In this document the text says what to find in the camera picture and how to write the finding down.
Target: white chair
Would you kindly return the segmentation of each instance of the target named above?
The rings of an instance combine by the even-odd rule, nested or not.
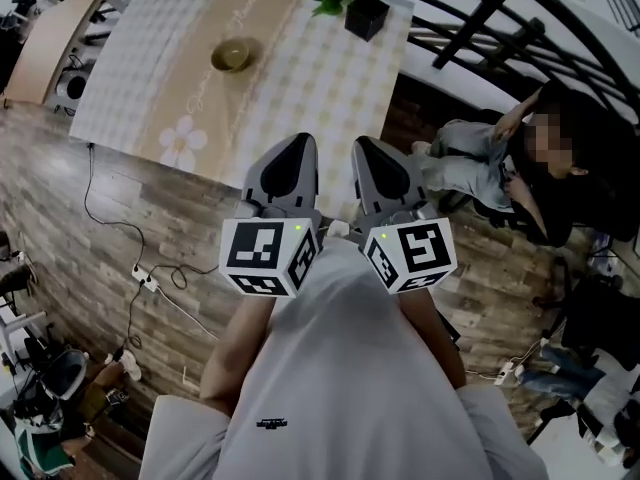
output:
[[[0,301],[3,305],[0,307],[8,306],[7,302],[0,297]],[[27,315],[19,315],[15,320],[10,320],[5,322],[5,319],[0,314],[0,347],[2,347],[2,352],[7,354],[9,361],[14,366],[17,364],[16,352],[11,342],[11,334],[19,329],[23,329],[28,325],[34,324],[41,320],[44,320],[47,317],[47,314],[44,311],[40,311],[40,313],[27,316]]]

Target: table runner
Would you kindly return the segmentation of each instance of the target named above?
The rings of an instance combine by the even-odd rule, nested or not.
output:
[[[297,0],[210,0],[192,24],[184,46],[146,119],[138,154],[220,179],[242,126],[255,85]],[[247,40],[251,64],[221,73],[211,53],[231,37]]]

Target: small bowl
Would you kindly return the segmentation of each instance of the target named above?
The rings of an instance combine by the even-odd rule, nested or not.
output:
[[[222,41],[211,54],[211,65],[223,73],[237,73],[249,65],[249,45],[244,39],[234,37]]]

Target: hand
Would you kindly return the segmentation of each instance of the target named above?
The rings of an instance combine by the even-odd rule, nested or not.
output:
[[[493,128],[493,139],[509,140],[522,123],[522,113],[518,107],[503,115]]]
[[[506,190],[509,197],[517,203],[520,203],[525,209],[530,208],[531,203],[534,202],[529,186],[519,174],[516,174],[507,181]]]

